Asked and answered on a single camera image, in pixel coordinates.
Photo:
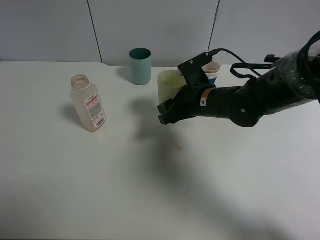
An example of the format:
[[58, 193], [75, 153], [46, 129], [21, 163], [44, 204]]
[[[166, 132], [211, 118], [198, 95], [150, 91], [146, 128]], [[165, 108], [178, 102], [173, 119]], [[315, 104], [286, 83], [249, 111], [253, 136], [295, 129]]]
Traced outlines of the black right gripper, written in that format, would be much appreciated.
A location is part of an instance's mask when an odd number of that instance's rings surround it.
[[207, 89], [215, 88], [214, 84], [202, 86], [184, 86], [172, 100], [166, 100], [157, 106], [158, 119], [162, 125], [175, 124], [182, 120], [194, 118], [196, 107], [200, 105], [201, 95]]

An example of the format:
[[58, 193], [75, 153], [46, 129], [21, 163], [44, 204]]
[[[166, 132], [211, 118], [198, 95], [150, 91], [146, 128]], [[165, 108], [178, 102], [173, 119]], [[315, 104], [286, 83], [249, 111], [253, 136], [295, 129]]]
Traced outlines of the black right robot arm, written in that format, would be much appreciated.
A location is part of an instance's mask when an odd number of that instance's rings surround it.
[[195, 56], [178, 66], [186, 85], [173, 99], [158, 105], [160, 123], [210, 117], [248, 128], [263, 116], [319, 100], [320, 52], [310, 52], [319, 41], [316, 33], [301, 50], [281, 58], [269, 54], [263, 64], [240, 59], [230, 73], [245, 79], [243, 86], [216, 87], [210, 83], [203, 68], [219, 49]]

